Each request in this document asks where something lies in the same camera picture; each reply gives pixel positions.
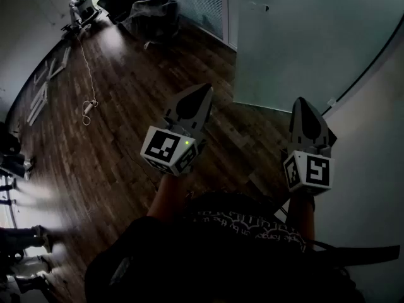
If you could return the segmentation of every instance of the black strap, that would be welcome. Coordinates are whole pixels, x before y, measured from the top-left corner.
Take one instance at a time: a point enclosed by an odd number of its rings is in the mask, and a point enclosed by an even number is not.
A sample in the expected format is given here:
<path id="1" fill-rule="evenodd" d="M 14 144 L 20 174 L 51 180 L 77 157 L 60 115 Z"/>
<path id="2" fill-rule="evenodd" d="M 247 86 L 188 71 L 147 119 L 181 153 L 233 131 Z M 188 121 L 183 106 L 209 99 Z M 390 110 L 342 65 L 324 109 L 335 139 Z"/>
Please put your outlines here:
<path id="1" fill-rule="evenodd" d="M 378 248 L 327 248 L 316 251 L 315 257 L 322 263 L 333 266 L 357 266 L 383 263 L 398 259 L 400 246 Z"/>

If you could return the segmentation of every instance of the electrical cord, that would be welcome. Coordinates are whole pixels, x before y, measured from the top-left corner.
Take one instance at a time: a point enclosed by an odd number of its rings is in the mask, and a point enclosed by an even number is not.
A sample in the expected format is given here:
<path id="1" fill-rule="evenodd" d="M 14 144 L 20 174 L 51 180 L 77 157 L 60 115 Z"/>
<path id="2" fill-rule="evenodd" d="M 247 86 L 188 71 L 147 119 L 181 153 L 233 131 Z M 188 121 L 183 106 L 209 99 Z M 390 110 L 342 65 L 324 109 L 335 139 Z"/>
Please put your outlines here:
<path id="1" fill-rule="evenodd" d="M 76 35 L 76 38 L 77 38 L 78 42 L 80 43 L 81 53 L 83 54 L 84 60 L 85 60 L 85 62 L 86 62 L 86 66 L 87 66 L 87 69 L 88 69 L 88 74 L 90 75 L 91 89 L 93 90 L 93 100 L 92 100 L 92 101 L 85 100 L 85 101 L 83 102 L 83 108 L 82 108 L 82 110 L 83 110 L 83 112 L 82 112 L 82 115 L 83 115 L 83 124 L 84 124 L 85 126 L 88 126 L 88 125 L 91 123 L 91 119 L 90 119 L 89 116 L 86 115 L 87 112 L 85 111 L 85 105 L 88 104 L 87 108 L 90 106 L 90 104 L 92 104 L 92 107 L 97 107 L 97 106 L 98 106 L 98 102 L 97 102 L 97 99 L 95 98 L 95 90 L 94 90 L 94 85 L 93 85 L 93 77 L 91 76 L 90 66 L 88 65 L 88 61 L 87 61 L 86 55 L 85 55 L 85 53 L 84 53 L 83 45 L 81 44 L 81 41 L 80 41 L 80 39 L 78 38 L 77 34 L 75 34 L 75 35 Z"/>

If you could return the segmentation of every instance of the window blind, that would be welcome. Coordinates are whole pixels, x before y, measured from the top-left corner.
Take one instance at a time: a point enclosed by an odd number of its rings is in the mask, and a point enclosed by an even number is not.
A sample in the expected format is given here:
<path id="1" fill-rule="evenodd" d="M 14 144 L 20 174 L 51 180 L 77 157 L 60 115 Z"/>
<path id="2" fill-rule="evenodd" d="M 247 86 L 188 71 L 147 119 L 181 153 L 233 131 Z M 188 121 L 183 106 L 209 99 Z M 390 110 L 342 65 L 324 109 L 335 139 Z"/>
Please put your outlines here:
<path id="1" fill-rule="evenodd" d="M 179 12 L 223 39 L 222 0 L 177 0 Z"/>

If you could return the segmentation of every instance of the hardwood floor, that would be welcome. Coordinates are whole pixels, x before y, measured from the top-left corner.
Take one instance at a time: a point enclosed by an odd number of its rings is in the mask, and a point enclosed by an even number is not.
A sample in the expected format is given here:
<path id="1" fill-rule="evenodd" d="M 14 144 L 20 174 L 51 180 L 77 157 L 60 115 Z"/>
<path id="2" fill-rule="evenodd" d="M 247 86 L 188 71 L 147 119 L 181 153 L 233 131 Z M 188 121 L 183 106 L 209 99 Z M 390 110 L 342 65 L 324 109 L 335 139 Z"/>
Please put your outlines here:
<path id="1" fill-rule="evenodd" d="M 30 181 L 11 191 L 18 227 L 41 224 L 56 239 L 47 278 L 63 302 L 84 302 L 86 267 L 150 206 L 161 173 L 139 155 L 149 125 L 173 94 L 199 83 L 214 87 L 208 145 L 197 159 L 192 191 L 226 189 L 258 199 L 269 210 L 288 198 L 280 149 L 290 114 L 232 103 L 236 53 L 186 23 L 170 46 L 150 45 L 105 18 L 81 36 L 94 81 L 97 108 L 82 123 L 92 99 L 77 40 L 67 68 L 49 83 L 49 102 L 30 127 L 25 121 L 38 87 L 27 82 L 8 116 L 21 124 L 22 152 L 37 157 Z M 62 59 L 65 46 L 47 58 Z"/>

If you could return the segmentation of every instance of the person's arm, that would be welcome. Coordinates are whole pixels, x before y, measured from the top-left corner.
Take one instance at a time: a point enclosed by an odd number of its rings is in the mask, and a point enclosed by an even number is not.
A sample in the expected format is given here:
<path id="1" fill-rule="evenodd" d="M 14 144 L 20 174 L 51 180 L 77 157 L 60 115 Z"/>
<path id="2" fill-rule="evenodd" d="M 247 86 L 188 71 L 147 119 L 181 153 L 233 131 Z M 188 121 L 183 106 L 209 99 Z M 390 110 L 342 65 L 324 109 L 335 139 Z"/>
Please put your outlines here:
<path id="1" fill-rule="evenodd" d="M 286 224 L 296 228 L 303 238 L 315 240 L 312 196 L 308 194 L 293 194 L 290 197 Z"/>
<path id="2" fill-rule="evenodd" d="M 173 222 L 174 217 L 181 214 L 184 209 L 187 194 L 186 178 L 186 176 L 176 177 L 165 174 L 147 216 L 164 223 Z"/>

